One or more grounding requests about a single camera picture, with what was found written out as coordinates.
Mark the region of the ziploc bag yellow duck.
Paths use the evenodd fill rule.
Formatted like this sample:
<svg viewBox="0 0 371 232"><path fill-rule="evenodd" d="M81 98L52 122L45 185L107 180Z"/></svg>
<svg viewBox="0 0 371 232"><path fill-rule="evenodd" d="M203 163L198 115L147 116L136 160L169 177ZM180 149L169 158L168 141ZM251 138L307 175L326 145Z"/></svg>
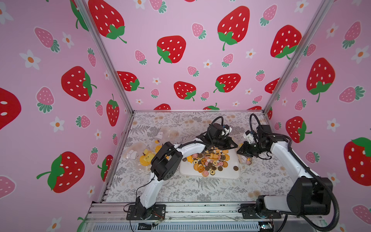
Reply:
<svg viewBox="0 0 371 232"><path fill-rule="evenodd" d="M155 136L154 144L152 148L157 153L161 147L166 143L170 142L176 144L176 140L179 137L179 131L170 127L163 127L159 130Z"/></svg>

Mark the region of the ziploc bag with cookies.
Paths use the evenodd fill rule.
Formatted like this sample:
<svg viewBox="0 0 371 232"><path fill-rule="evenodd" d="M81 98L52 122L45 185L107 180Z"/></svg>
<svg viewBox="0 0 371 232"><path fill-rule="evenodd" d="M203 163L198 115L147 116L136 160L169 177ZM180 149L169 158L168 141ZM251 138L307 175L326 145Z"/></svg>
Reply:
<svg viewBox="0 0 371 232"><path fill-rule="evenodd" d="M139 146L131 146L124 151L124 157L130 160L138 171L147 170L154 156L155 152Z"/></svg>

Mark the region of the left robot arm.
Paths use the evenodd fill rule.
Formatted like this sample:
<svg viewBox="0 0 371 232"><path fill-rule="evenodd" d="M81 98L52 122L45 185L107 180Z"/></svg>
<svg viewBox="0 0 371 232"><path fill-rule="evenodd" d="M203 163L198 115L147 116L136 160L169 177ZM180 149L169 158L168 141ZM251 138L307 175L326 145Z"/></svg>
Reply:
<svg viewBox="0 0 371 232"><path fill-rule="evenodd" d="M164 143L151 161L150 181L144 185L142 195L136 198L137 208L147 210L155 205L163 184L174 175L183 158L209 151L212 148L219 150L237 148L238 145L229 136L231 131L232 128L228 125L212 123L206 132L189 142Z"/></svg>

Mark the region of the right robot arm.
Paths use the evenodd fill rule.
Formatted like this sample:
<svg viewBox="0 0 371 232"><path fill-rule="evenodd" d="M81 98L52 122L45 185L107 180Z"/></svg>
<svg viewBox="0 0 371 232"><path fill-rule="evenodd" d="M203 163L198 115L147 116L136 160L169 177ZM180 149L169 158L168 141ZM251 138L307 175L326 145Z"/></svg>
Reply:
<svg viewBox="0 0 371 232"><path fill-rule="evenodd" d="M275 156L294 184L286 195L259 196L255 206L244 206L242 212L254 212L261 218L273 212L298 216L321 232L329 232L337 226L340 208L332 191L332 182L327 177L320 177L304 163L294 152L289 136L272 133L270 126L260 125L257 131L250 129L243 137L245 141L237 154L258 158L266 153L268 160Z"/></svg>

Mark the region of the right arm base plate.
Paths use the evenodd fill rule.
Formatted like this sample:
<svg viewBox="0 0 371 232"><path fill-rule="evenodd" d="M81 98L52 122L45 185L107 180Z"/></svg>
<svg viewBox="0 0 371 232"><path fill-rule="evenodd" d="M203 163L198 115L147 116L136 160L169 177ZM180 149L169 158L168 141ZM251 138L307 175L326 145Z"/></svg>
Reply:
<svg viewBox="0 0 371 232"><path fill-rule="evenodd" d="M256 203L241 204L237 210L244 219L280 219L282 215L277 211L267 210Z"/></svg>

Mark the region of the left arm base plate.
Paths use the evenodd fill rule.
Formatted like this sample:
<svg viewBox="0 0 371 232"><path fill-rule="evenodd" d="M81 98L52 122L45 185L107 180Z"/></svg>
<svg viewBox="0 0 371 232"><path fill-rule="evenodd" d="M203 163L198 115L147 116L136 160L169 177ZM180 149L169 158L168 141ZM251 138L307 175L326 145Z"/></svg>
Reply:
<svg viewBox="0 0 371 232"><path fill-rule="evenodd" d="M162 220L166 215L166 205L155 204L145 209L142 206L130 205L126 220Z"/></svg>

